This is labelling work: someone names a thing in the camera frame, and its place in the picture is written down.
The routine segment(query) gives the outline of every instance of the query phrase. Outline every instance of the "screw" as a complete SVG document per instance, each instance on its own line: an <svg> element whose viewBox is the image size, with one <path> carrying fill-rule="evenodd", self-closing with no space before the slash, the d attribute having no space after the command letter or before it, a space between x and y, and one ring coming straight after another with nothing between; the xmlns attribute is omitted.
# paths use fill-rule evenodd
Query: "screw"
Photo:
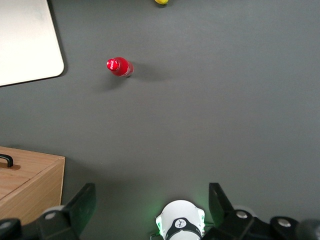
<svg viewBox="0 0 320 240"><path fill-rule="evenodd" d="M11 226L11 222L6 221L0 225L0 229L6 229Z"/></svg>
<svg viewBox="0 0 320 240"><path fill-rule="evenodd" d="M53 219L55 216L56 216L55 212L48 213L47 215L45 215L44 219L45 220L50 220L50 219Z"/></svg>
<svg viewBox="0 0 320 240"><path fill-rule="evenodd" d="M285 227L285 228L289 228L291 227L291 224L288 220L284 219L284 218L279 218L278 219L278 224L282 227Z"/></svg>
<svg viewBox="0 0 320 240"><path fill-rule="evenodd" d="M244 211L237 211L236 215L237 215L238 218L241 218L241 219L248 218L248 215Z"/></svg>

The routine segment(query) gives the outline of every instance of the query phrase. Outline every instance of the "white robot part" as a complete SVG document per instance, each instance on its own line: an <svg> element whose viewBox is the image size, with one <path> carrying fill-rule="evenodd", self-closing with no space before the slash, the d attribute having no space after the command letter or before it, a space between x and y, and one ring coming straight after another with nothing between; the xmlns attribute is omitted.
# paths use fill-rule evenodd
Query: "white robot part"
<svg viewBox="0 0 320 240"><path fill-rule="evenodd" d="M164 207L155 222L164 240L200 240L205 212L189 201L176 200Z"/></svg>

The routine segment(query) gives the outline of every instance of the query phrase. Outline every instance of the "black bracket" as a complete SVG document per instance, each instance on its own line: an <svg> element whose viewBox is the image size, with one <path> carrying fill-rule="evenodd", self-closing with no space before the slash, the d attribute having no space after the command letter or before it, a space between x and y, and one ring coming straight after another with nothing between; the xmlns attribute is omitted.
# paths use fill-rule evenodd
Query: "black bracket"
<svg viewBox="0 0 320 240"><path fill-rule="evenodd" d="M5 159L8 162L7 164L8 168L11 168L14 165L14 159L9 155L0 153L0 159Z"/></svg>

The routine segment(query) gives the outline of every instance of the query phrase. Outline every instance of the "wooden surface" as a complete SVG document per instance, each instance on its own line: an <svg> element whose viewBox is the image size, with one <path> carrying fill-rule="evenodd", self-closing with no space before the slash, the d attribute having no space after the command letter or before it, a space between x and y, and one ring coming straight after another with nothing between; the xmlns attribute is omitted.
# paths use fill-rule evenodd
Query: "wooden surface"
<svg viewBox="0 0 320 240"><path fill-rule="evenodd" d="M47 208L60 205L65 158L0 147L13 158L14 168L0 164L0 219L32 222Z"/></svg>

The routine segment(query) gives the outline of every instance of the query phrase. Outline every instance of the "red bottle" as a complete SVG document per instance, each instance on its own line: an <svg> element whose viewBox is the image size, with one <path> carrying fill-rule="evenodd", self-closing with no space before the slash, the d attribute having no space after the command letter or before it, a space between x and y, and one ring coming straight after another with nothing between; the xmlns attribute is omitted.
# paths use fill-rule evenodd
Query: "red bottle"
<svg viewBox="0 0 320 240"><path fill-rule="evenodd" d="M130 77L135 70L131 62L120 56L109 59L106 67L118 77Z"/></svg>

